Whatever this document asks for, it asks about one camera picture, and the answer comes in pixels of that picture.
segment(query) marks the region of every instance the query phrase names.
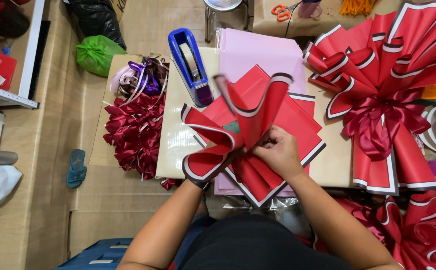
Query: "beige table surface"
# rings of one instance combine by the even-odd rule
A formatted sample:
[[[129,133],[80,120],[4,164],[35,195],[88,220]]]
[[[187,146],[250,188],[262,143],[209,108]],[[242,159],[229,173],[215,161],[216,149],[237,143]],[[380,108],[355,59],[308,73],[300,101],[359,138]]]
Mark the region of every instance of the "beige table surface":
[[[277,21],[276,15],[271,14],[271,10],[277,5],[292,6],[297,2],[299,1],[255,0],[253,33],[285,38],[288,21]],[[298,9],[296,9],[292,14],[286,38],[297,36],[317,37],[333,29],[337,24],[341,24],[341,26],[348,30],[365,21],[366,17],[364,15],[340,15],[338,11],[340,11],[342,3],[343,0],[322,0],[320,7],[323,9],[323,14],[316,19],[300,18],[298,16]],[[401,0],[376,0],[371,15],[388,14],[397,10],[400,4]]]
[[[214,48],[200,47],[200,53],[208,78],[211,78],[218,73],[219,52]],[[312,71],[306,68],[305,78],[310,77],[311,74]],[[341,136],[343,128],[341,119],[328,121],[324,114],[333,95],[308,82],[306,92],[316,97],[315,120],[323,127],[318,135],[327,144],[327,147],[310,163],[310,176],[324,187],[351,187],[351,140]],[[171,63],[156,169],[157,177],[183,179],[182,159],[202,149],[193,138],[196,132],[181,121],[183,103],[193,104],[175,65]]]

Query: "green plastic bag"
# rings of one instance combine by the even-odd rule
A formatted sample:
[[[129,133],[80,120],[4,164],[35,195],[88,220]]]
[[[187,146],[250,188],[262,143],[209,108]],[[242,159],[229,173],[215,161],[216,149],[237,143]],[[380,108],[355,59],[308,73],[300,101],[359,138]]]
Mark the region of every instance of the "green plastic bag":
[[[104,35],[89,36],[76,46],[76,59],[85,70],[108,77],[115,54],[127,54],[122,47]]]

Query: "person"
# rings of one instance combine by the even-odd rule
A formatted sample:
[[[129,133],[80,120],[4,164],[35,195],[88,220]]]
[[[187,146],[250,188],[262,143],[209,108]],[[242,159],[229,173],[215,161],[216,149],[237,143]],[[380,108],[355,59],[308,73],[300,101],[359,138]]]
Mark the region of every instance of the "person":
[[[293,188],[314,232],[333,255],[308,248],[286,227],[261,215],[215,223],[198,219],[201,225],[213,224],[193,233],[197,216],[187,233],[203,191],[185,180],[138,232],[117,270],[166,269],[173,260],[179,270],[402,269],[371,232],[305,173],[295,137],[272,126],[245,154],[262,158]]]

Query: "black shirt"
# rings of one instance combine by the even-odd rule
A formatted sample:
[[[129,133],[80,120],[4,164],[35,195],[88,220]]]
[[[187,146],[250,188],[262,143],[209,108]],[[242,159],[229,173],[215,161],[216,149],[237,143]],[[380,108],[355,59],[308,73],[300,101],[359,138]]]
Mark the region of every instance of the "black shirt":
[[[308,248],[285,226],[260,215],[218,220],[191,244],[179,270],[352,269]]]

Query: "person's right hand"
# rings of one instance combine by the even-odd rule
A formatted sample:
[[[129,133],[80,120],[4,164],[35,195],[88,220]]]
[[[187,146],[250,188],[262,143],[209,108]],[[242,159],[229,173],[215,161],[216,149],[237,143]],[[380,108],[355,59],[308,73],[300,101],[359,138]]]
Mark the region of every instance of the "person's right hand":
[[[272,126],[251,152],[263,159],[285,181],[305,174],[300,163],[296,138],[279,126]]]

